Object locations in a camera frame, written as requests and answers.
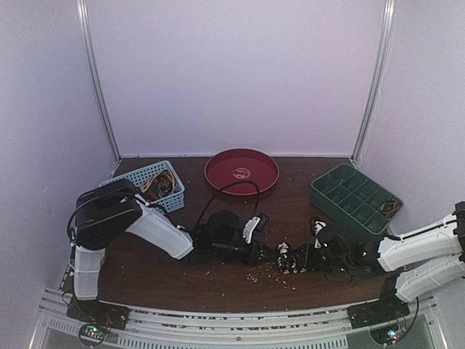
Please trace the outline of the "black white floral tie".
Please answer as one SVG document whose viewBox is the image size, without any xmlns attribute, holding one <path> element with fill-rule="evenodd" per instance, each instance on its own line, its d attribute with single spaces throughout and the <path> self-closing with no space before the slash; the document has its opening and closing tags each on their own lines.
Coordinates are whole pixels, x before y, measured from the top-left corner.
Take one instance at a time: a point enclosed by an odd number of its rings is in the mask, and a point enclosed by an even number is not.
<svg viewBox="0 0 465 349">
<path fill-rule="evenodd" d="M 282 274 L 300 273 L 301 268 L 297 262 L 296 255 L 293 249 L 286 242 L 282 242 L 277 246 L 277 264 L 278 269 Z"/>
</svg>

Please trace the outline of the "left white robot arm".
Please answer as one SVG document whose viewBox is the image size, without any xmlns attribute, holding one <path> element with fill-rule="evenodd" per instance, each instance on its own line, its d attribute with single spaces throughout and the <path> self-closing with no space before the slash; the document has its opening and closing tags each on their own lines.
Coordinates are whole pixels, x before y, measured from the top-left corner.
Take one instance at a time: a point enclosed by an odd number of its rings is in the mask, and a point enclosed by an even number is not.
<svg viewBox="0 0 465 349">
<path fill-rule="evenodd" d="M 204 264 L 210 257 L 218 256 L 253 267 L 276 256 L 254 238 L 268 220 L 268 215 L 261 213 L 241 223 L 236 213 L 221 210 L 188 230 L 174 224 L 167 209 L 149 202 L 148 196 L 130 180 L 117 180 L 83 193 L 66 228 L 72 248 L 70 266 L 76 310 L 89 323 L 104 317 L 104 306 L 97 301 L 100 270 L 106 249 L 123 233 L 142 238 L 188 265 Z"/>
</svg>

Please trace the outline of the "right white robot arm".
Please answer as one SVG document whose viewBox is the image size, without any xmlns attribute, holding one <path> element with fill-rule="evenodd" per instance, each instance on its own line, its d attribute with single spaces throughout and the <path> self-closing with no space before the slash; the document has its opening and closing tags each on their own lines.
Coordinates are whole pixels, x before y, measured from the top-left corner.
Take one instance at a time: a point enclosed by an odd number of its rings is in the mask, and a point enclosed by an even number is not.
<svg viewBox="0 0 465 349">
<path fill-rule="evenodd" d="M 377 320 L 387 321 L 400 309 L 400 301 L 411 302 L 464 276 L 464 203 L 456 203 L 451 214 L 431 225 L 367 243 L 351 239 L 337 225 L 320 227 L 314 244 L 291 253 L 291 270 L 387 275 L 383 297 L 372 307 Z"/>
</svg>

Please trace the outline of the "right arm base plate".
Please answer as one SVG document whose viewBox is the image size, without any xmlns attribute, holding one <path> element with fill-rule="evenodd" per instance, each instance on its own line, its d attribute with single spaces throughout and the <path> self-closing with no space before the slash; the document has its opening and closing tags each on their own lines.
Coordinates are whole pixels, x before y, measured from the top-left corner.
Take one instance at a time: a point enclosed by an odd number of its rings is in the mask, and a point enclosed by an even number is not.
<svg viewBox="0 0 465 349">
<path fill-rule="evenodd" d="M 413 322 L 408 324 L 409 314 L 408 303 L 396 296 L 379 298 L 347 308 L 352 328 L 369 327 L 371 339 L 384 347 L 397 344 L 411 330 Z"/>
</svg>

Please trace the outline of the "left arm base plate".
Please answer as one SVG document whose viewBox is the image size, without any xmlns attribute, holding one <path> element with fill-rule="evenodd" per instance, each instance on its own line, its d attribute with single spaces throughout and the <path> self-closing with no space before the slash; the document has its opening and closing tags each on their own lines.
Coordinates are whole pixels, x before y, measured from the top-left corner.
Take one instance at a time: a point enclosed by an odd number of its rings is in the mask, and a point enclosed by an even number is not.
<svg viewBox="0 0 465 349">
<path fill-rule="evenodd" d="M 99 300 L 78 300 L 70 289 L 61 295 L 67 305 L 66 316 L 82 322 L 77 338 L 85 348 L 96 348 L 106 341 L 113 329 L 125 330 L 130 309 Z"/>
</svg>

